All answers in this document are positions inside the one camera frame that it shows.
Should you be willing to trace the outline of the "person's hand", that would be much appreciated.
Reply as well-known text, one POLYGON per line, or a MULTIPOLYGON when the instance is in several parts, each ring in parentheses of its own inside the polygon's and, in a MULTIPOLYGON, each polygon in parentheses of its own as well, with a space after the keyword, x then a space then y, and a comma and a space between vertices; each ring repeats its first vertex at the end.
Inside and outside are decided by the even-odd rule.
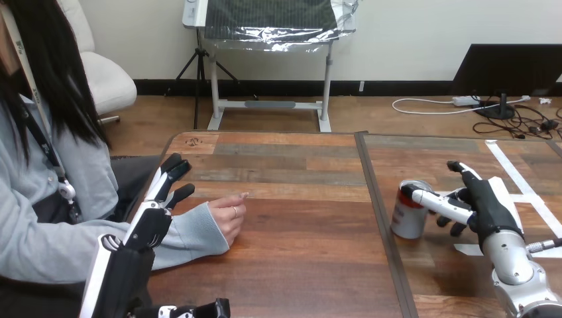
POLYGON ((248 196, 249 192, 243 192, 215 199, 207 204, 211 216, 225 237, 228 246, 232 246, 241 231, 247 212, 245 199, 248 196))

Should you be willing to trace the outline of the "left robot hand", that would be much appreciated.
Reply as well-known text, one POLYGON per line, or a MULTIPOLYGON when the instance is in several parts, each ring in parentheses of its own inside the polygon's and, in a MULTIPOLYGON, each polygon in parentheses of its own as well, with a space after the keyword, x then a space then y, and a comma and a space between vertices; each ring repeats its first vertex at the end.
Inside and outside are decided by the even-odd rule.
POLYGON ((124 239, 101 235, 85 284, 80 317, 230 317, 229 300, 207 305, 145 305, 145 292, 154 248, 160 245, 172 222, 171 210, 190 196, 193 184, 171 191, 173 183, 191 170, 187 160, 173 153, 157 169, 143 202, 124 239))

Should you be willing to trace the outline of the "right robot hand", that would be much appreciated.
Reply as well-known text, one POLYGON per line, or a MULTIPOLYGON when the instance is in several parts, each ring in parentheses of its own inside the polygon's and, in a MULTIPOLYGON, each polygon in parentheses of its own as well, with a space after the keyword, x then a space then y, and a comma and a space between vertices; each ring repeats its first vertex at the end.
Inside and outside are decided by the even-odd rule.
POLYGON ((436 223, 445 227, 453 226, 450 235, 458 237, 470 228, 478 236, 478 244, 483 247, 486 239, 494 234, 510 231, 524 238, 524 232, 516 222, 510 210, 496 196, 490 180, 482 179, 472 168, 460 162, 450 160, 447 167, 458 172, 464 187, 447 195, 439 195, 431 190, 408 183, 400 186, 398 193, 408 203, 419 205, 431 214, 437 215, 436 223))

